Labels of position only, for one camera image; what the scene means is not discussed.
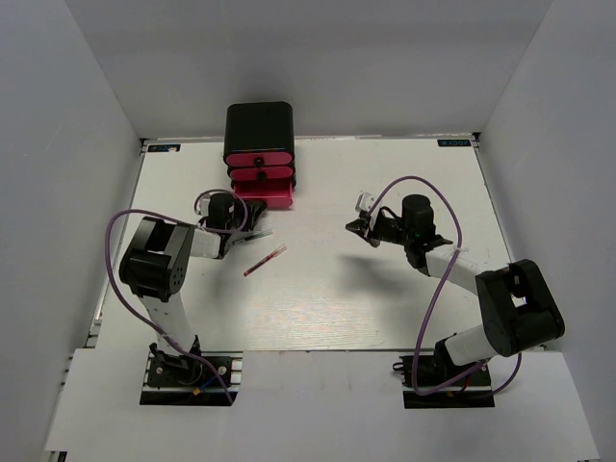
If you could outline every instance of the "purple cable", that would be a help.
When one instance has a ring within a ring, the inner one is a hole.
[[[107,229],[105,231],[105,268],[107,269],[107,275],[109,276],[109,283],[112,286],[112,289],[114,290],[115,296],[117,296],[117,298],[122,303],[122,305],[124,305],[124,307],[135,318],[139,319],[141,322],[146,323],[152,329],[154,329],[178,353],[183,354],[184,356],[188,356],[189,358],[192,358],[195,361],[198,361],[204,364],[205,366],[207,366],[208,369],[212,371],[212,373],[214,374],[214,376],[220,383],[220,386],[222,387],[222,390],[224,390],[224,393],[226,394],[227,399],[229,400],[229,403],[233,404],[233,398],[231,397],[231,394],[229,393],[229,389],[224,384],[224,380],[222,379],[222,377],[218,373],[218,370],[214,367],[212,363],[210,363],[207,359],[202,358],[201,356],[197,356],[196,354],[189,353],[188,351],[185,351],[183,348],[181,348],[171,337],[168,336],[168,334],[165,332],[165,330],[163,330],[163,328],[160,325],[158,325],[156,322],[149,320],[145,316],[141,315],[135,308],[131,306],[128,300],[124,298],[124,295],[122,295],[122,292],[120,291],[117,285],[117,282],[116,282],[116,278],[114,276],[114,267],[112,265],[112,252],[111,252],[111,236],[112,236],[112,229],[114,228],[114,224],[116,223],[117,219],[120,217],[123,217],[124,215],[130,215],[130,214],[144,214],[144,215],[148,215],[148,216],[155,217],[155,218],[165,219],[167,221],[172,221],[174,223],[184,223],[184,221],[180,219],[167,217],[165,215],[157,214],[156,212],[150,212],[149,210],[143,210],[143,209],[122,210],[121,212],[118,212],[111,217],[111,219],[109,220],[109,223],[107,223]]]
[[[196,197],[196,199],[194,200],[194,212],[199,215],[199,211],[197,209],[198,205],[199,205],[199,201],[205,197],[206,195],[210,194],[210,193],[227,193],[227,194],[231,194],[232,196],[234,196],[236,199],[239,199],[240,202],[242,202],[242,206],[244,207],[244,219],[242,220],[242,224],[235,228],[235,229],[216,229],[216,228],[206,228],[205,226],[203,226],[201,229],[204,229],[206,231],[210,231],[211,233],[223,233],[223,234],[233,234],[236,233],[238,231],[242,231],[242,229],[244,228],[244,226],[246,225],[246,222],[248,221],[248,206],[246,205],[245,201],[239,197],[237,194],[235,194],[232,191],[228,191],[228,190],[222,190],[222,189],[213,189],[213,190],[208,190],[208,191],[204,191],[202,192],[200,195],[198,195]]]
[[[414,176],[414,175],[402,176],[398,180],[392,181],[389,184],[389,186],[385,188],[383,192],[380,194],[380,196],[375,200],[374,205],[372,205],[372,207],[368,211],[368,216],[370,216],[372,214],[372,211],[374,211],[376,207],[378,207],[378,204],[380,203],[380,201],[383,200],[383,197],[385,196],[385,194],[388,193],[389,190],[393,186],[405,180],[420,181],[424,183],[425,185],[427,185],[429,188],[431,188],[441,198],[445,206],[448,208],[449,213],[451,214],[451,218],[453,218],[453,224],[455,224],[455,229],[458,234],[458,242],[456,245],[456,249],[454,250],[453,255],[451,256],[451,260],[449,260],[447,269],[443,273],[443,276],[441,277],[441,280],[439,281],[439,284],[436,287],[436,290],[434,291],[434,295],[432,296],[432,299],[430,300],[430,304],[427,307],[427,311],[425,312],[425,316],[423,317],[422,327],[420,328],[420,333],[418,334],[417,342],[415,343],[415,351],[413,352],[413,373],[411,375],[412,377],[411,382],[413,385],[413,390],[418,396],[425,397],[427,395],[436,393],[439,390],[442,390],[443,388],[453,385],[458,380],[472,374],[473,372],[478,371],[483,366],[485,366],[485,362],[484,361],[477,362],[474,365],[470,366],[468,369],[466,369],[464,372],[459,373],[457,376],[452,377],[449,380],[446,380],[445,382],[439,385],[436,385],[435,387],[432,387],[432,388],[421,389],[419,388],[417,384],[417,370],[420,365],[420,352],[422,349],[422,341],[424,339],[425,331],[427,329],[427,324],[430,321],[430,317],[432,316],[432,312],[434,311],[434,307],[436,306],[436,301],[439,299],[439,295],[441,294],[441,291],[443,291],[443,286],[445,286],[445,283],[447,279],[449,278],[449,275],[451,274],[451,270],[453,270],[455,261],[458,259],[458,255],[460,254],[460,247],[462,246],[462,228],[460,227],[460,222],[458,221],[458,217],[456,216],[455,212],[451,208],[451,205],[449,205],[449,202],[445,199],[445,196],[432,183],[423,179],[421,176]]]

